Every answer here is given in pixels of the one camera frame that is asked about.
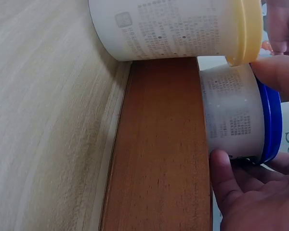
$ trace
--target wood grain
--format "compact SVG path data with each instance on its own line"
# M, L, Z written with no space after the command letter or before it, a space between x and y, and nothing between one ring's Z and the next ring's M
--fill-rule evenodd
M196 58L134 62L102 230L211 230L204 121Z
M96 231L130 63L87 0L0 0L0 231Z

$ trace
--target container with yellow lid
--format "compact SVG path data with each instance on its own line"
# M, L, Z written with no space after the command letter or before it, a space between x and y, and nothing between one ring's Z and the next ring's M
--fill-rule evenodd
M226 56L230 65L256 60L260 0L89 0L107 51L119 61Z

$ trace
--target hand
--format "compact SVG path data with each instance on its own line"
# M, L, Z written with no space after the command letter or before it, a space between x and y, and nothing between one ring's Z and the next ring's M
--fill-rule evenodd
M289 96L289 56L252 63L259 80ZM222 231L289 231L289 154L279 153L267 164L271 171L248 161L229 161L226 152L210 156L210 173Z
M289 55L289 0L266 0L268 37L275 54Z

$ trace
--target yellow lid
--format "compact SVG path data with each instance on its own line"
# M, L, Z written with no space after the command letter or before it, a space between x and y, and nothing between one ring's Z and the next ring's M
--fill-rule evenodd
M247 64L257 59L263 36L263 16L260 0L232 0L237 19L238 50L236 57L226 57L231 66Z

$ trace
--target wall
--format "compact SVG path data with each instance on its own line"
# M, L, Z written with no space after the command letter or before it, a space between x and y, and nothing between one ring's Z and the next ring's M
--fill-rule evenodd
M98 229L129 67L87 0L0 0L0 231Z

